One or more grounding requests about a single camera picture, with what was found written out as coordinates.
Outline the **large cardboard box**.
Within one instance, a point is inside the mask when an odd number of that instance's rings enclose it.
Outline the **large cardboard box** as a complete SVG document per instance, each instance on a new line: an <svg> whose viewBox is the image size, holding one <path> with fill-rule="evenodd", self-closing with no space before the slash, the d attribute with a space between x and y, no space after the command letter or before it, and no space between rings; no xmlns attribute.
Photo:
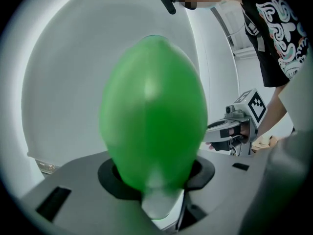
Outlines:
<svg viewBox="0 0 313 235"><path fill-rule="evenodd" d="M261 149L274 147L278 142L275 136L260 136L252 143L252 151L257 152Z"/></svg>

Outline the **person's right hand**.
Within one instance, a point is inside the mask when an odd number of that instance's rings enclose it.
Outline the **person's right hand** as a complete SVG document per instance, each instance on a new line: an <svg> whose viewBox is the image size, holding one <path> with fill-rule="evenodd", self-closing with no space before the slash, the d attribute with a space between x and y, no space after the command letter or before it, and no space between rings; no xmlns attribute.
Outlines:
<svg viewBox="0 0 313 235"><path fill-rule="evenodd" d="M249 138L250 128L247 125L238 125L234 128L229 129L229 135L232 138L237 138L242 140L243 142L247 142Z"/></svg>

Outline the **person's right forearm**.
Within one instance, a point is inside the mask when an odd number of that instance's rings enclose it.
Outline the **person's right forearm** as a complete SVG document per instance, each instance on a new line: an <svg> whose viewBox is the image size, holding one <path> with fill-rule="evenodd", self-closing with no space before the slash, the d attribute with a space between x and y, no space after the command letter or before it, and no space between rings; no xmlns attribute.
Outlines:
<svg viewBox="0 0 313 235"><path fill-rule="evenodd" d="M287 113L286 108L279 98L279 94L286 87L286 85L276 87L273 96L267 105L267 113L261 122L258 129L258 136L260 137L274 127Z"/></svg>

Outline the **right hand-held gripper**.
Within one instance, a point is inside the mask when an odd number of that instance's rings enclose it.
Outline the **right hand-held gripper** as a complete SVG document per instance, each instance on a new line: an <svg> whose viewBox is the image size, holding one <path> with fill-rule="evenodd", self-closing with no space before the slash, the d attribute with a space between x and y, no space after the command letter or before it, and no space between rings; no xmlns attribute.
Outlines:
<svg viewBox="0 0 313 235"><path fill-rule="evenodd" d="M226 107L225 118L229 120L218 120L207 126L204 142L230 140L230 147L234 154L250 156L252 143L257 139L260 123L266 113L267 107L258 91L256 89L246 91L233 104ZM228 129L239 125L247 125L250 128L247 142L229 135Z"/></svg>

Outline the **grey chest harness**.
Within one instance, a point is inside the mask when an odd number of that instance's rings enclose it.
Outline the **grey chest harness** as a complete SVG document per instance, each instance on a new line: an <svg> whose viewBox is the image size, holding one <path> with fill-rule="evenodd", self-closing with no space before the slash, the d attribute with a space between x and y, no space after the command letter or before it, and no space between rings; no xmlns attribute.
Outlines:
<svg viewBox="0 0 313 235"><path fill-rule="evenodd" d="M243 16L244 16L244 25L245 25L245 31L246 35L248 36L249 40L251 41L253 47L258 52L265 52L265 42L264 39L260 33L260 31L257 29L256 25L252 22L250 17L245 13L243 10Z"/></svg>

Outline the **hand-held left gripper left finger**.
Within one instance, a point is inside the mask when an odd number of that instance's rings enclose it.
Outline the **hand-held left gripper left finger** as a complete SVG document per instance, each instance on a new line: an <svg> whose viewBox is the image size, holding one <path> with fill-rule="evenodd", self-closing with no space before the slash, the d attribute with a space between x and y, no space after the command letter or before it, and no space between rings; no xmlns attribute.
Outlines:
<svg viewBox="0 0 313 235"><path fill-rule="evenodd" d="M68 162L22 198L54 234L161 235L141 193L120 178L107 152Z"/></svg>

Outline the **person in black t-shirt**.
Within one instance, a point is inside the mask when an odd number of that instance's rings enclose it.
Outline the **person in black t-shirt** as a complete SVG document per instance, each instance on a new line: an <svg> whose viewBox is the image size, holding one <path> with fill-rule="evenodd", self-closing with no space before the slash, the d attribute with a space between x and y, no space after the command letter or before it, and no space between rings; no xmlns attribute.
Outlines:
<svg viewBox="0 0 313 235"><path fill-rule="evenodd" d="M302 68L309 48L301 10L289 0L242 0L241 7L265 42L265 52L255 49L264 86L286 85Z"/></svg>

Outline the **green plastic bottle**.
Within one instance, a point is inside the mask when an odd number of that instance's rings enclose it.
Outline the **green plastic bottle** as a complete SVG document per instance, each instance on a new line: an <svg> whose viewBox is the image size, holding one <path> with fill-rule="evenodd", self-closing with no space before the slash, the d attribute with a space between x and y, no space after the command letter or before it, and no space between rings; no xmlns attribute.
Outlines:
<svg viewBox="0 0 313 235"><path fill-rule="evenodd" d="M142 195L151 219L172 210L207 129L198 72L167 38L151 35L129 48L104 86L101 137L121 179Z"/></svg>

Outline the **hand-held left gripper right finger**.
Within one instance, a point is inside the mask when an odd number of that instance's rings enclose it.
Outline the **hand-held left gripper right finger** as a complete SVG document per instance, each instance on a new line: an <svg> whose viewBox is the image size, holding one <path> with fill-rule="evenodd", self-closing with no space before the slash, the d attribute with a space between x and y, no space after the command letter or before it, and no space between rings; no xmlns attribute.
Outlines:
<svg viewBox="0 0 313 235"><path fill-rule="evenodd" d="M179 235L313 234L313 131L295 132L253 157L201 154L215 175L190 198L205 217Z"/></svg>

